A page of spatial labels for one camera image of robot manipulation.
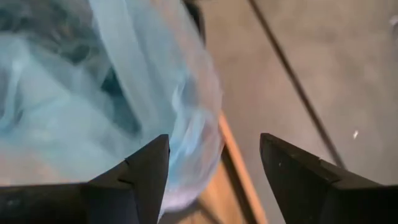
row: wooden plank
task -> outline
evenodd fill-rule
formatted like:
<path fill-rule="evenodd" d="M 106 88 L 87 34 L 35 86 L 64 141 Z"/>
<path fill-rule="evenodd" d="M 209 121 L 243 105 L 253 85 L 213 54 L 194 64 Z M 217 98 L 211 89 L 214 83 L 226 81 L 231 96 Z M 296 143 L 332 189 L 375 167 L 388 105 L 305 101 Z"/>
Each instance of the wooden plank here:
<path fill-rule="evenodd" d="M 231 156 L 231 160 L 236 168 L 239 179 L 242 183 L 243 189 L 245 191 L 246 197 L 251 206 L 251 210 L 254 213 L 257 223 L 268 224 L 266 213 L 261 205 L 261 202 L 257 196 L 256 190 L 254 189 L 253 183 L 250 179 L 249 173 L 244 165 L 242 155 L 240 153 L 239 147 L 236 144 L 235 138 L 232 135 L 231 129 L 229 128 L 228 122 L 225 118 L 224 113 L 220 115 L 220 129 L 227 145 L 227 150 Z"/>

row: concrete floor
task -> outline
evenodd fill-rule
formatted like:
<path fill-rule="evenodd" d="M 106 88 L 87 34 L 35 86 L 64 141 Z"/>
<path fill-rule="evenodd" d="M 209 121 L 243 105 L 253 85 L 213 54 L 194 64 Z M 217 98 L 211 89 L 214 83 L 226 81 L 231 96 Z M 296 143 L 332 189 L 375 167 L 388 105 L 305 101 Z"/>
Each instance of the concrete floor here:
<path fill-rule="evenodd" d="M 257 3 L 347 168 L 397 184 L 398 56 L 389 19 L 398 1 Z M 262 169 L 260 133 L 331 161 L 329 153 L 247 0 L 200 4 L 224 112 L 269 223 L 284 223 Z"/>

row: light blue plastic bag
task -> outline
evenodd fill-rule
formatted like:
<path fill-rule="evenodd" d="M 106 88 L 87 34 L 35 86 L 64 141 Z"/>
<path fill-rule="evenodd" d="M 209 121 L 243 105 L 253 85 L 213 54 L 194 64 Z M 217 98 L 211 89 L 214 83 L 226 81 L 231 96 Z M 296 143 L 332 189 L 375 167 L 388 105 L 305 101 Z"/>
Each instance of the light blue plastic bag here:
<path fill-rule="evenodd" d="M 18 0 L 6 8 L 15 5 L 23 7 L 10 12 L 35 23 L 0 32 L 0 157 L 27 167 L 6 163 L 0 181 L 87 181 L 169 134 L 162 210 L 194 200 L 220 158 L 221 91 L 182 3 Z M 67 13 L 46 22 L 52 11 Z"/>

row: white speck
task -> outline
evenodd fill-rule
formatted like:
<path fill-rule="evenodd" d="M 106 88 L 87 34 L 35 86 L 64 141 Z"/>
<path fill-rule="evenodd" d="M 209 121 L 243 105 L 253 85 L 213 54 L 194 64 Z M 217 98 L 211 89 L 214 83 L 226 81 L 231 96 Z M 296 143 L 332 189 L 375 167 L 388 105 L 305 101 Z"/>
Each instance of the white speck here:
<path fill-rule="evenodd" d="M 358 131 L 356 130 L 353 134 L 353 139 L 356 139 L 356 137 L 358 136 Z"/>

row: black cable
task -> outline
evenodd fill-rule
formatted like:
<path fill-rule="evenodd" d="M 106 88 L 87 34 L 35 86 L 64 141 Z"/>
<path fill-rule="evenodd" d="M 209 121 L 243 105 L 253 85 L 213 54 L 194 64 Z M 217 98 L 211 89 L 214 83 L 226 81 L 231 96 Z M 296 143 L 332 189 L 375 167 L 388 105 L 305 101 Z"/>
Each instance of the black cable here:
<path fill-rule="evenodd" d="M 305 94 L 305 91 L 300 84 L 299 79 L 297 78 L 297 75 L 295 74 L 294 70 L 292 69 L 292 66 L 290 66 L 289 61 L 287 60 L 287 57 L 285 56 L 285 53 L 283 52 L 282 48 L 280 47 L 280 44 L 278 43 L 277 39 L 275 38 L 275 35 L 272 33 L 271 28 L 269 27 L 266 18 L 262 15 L 259 6 L 256 3 L 256 0 L 248 0 L 250 3 L 250 6 L 252 7 L 254 14 L 256 15 L 258 21 L 260 22 L 260 25 L 262 29 L 264 30 L 266 36 L 268 37 L 272 48 L 274 49 L 277 57 L 279 60 L 282 62 L 282 66 L 284 67 L 286 73 L 288 74 L 290 81 L 293 84 L 293 87 L 295 91 L 297 92 L 298 96 L 300 97 L 302 103 L 305 106 L 305 109 L 307 110 L 308 114 L 310 115 L 312 122 L 314 123 L 317 131 L 319 132 L 319 135 L 322 138 L 323 143 L 326 146 L 326 149 L 329 151 L 330 156 L 338 165 L 339 167 L 346 169 L 346 166 L 341 159 L 340 155 L 338 154 L 335 145 L 331 141 L 328 133 L 325 130 L 325 127 L 323 123 L 321 122 L 320 118 L 315 112 L 315 109 L 311 105 L 311 102 L 309 101 L 307 95 Z"/>

